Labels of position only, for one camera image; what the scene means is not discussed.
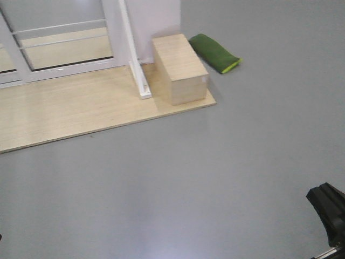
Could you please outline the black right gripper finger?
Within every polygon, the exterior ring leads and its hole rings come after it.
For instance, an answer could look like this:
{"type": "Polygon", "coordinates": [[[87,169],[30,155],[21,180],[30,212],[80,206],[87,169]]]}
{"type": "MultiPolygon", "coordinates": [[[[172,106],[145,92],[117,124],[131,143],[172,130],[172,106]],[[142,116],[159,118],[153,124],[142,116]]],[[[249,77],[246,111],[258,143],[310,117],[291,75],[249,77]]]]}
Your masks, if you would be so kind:
{"type": "Polygon", "coordinates": [[[329,246],[344,246],[344,193],[325,182],[310,189],[306,198],[325,227],[329,246]]]}

